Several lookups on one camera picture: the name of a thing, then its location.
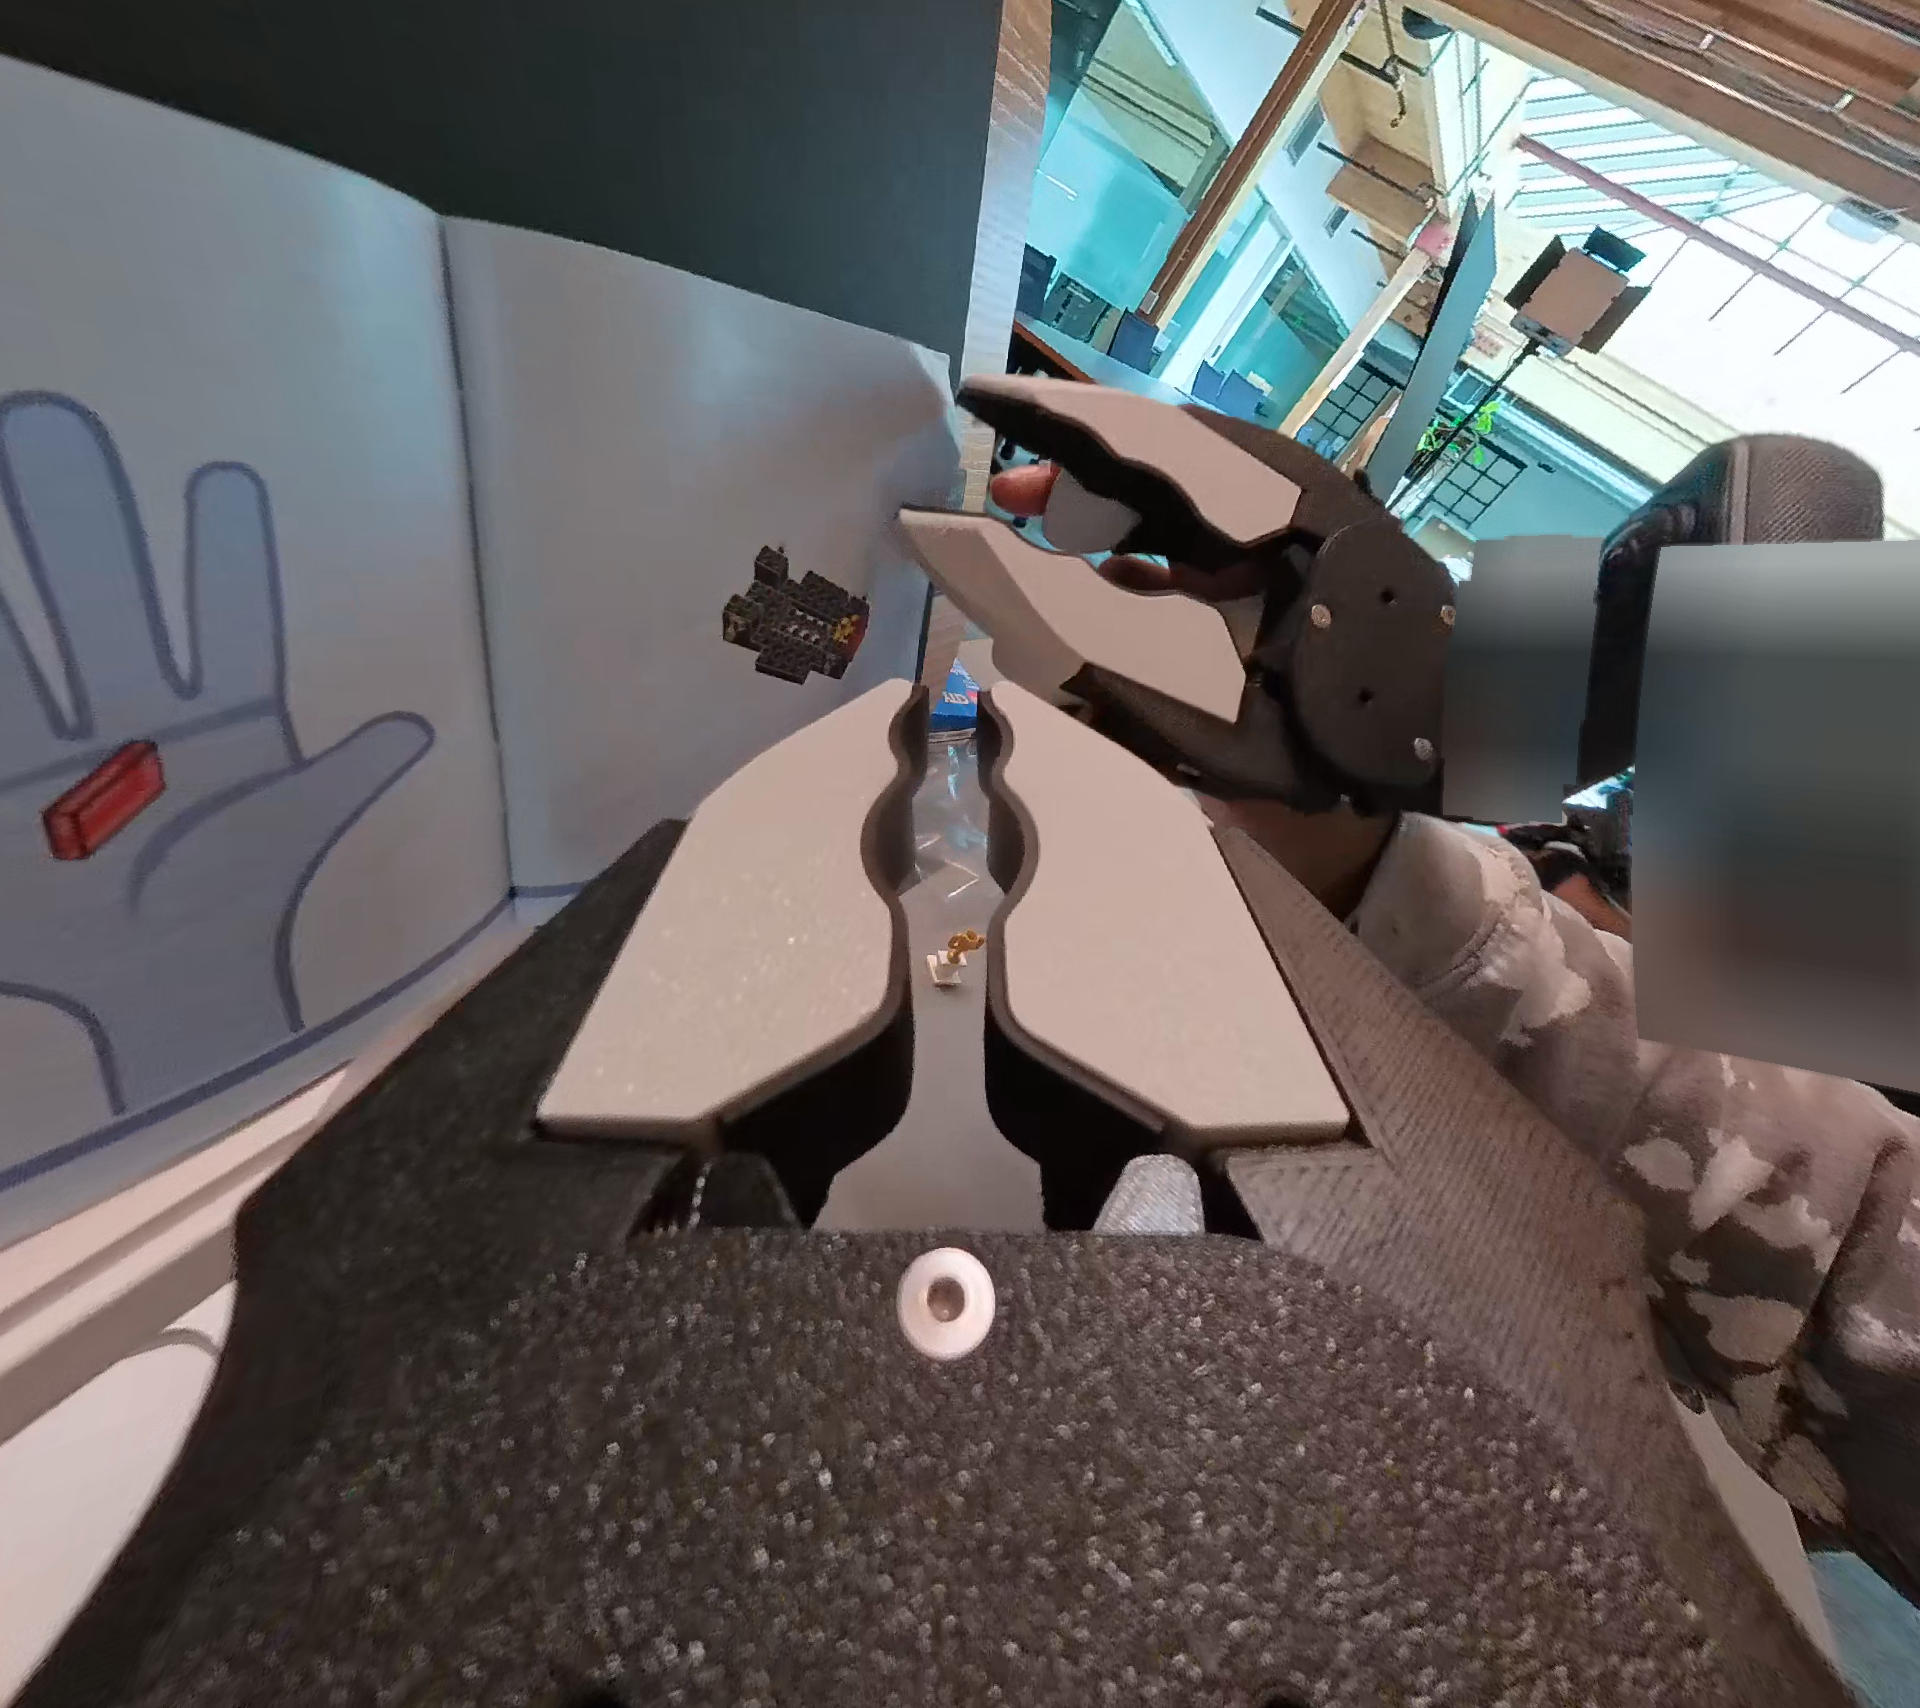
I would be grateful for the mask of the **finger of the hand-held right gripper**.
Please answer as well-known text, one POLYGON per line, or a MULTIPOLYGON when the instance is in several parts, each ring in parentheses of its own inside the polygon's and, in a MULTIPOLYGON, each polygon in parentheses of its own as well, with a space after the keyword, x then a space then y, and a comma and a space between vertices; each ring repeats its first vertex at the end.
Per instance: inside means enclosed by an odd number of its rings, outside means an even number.
POLYGON ((1053 472, 1043 501, 1005 514, 1068 555, 1249 558, 1390 519, 1312 448, 1206 408, 1026 374, 967 379, 958 400, 1053 472))
POLYGON ((1214 799, 1293 794, 1284 716, 1249 664, 1274 582, 1262 561, 1167 564, 1174 593, 1142 594, 988 514, 900 509, 899 527, 993 639, 1002 680, 1214 799))

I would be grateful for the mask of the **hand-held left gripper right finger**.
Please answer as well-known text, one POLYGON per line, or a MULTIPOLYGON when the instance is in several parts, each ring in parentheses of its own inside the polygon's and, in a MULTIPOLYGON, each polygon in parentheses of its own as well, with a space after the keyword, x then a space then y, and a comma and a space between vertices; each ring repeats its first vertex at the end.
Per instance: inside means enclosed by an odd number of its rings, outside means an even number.
POLYGON ((1324 1144, 1352 1113, 1205 810, 1000 680, 978 706, 1000 905, 990 1010, 1018 1054, 1185 1151, 1324 1144))

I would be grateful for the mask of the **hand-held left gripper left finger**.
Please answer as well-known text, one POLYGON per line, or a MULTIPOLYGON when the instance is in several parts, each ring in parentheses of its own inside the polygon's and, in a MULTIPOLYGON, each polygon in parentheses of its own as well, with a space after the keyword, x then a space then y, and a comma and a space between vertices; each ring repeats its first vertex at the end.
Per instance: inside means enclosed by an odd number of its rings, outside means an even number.
POLYGON ((910 1013, 900 893, 926 690, 876 683, 744 763, 686 820, 536 1120, 714 1147, 910 1013))

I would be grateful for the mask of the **lego instruction booklet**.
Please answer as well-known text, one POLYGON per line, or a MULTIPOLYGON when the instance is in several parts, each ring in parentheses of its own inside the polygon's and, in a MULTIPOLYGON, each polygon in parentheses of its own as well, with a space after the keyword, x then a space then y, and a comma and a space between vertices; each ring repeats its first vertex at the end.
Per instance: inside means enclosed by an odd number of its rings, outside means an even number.
POLYGON ((2 58, 2 1237, 912 676, 951 381, 2 58))

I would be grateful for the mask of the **person's right hand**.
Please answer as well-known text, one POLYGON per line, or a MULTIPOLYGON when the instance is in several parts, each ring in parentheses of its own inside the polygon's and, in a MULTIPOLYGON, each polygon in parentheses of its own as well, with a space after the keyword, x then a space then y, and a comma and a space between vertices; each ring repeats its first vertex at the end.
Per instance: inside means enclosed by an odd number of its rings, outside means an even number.
MULTIPOLYGON (((990 503, 1005 519, 1043 527, 1051 513, 1051 498, 1068 487, 1071 503, 1079 503, 1085 491, 1051 460, 1025 463, 1000 470, 990 480, 990 503)), ((1107 551, 1100 555, 1096 572, 1130 593, 1158 594, 1174 593, 1174 572, 1156 558, 1107 551)))

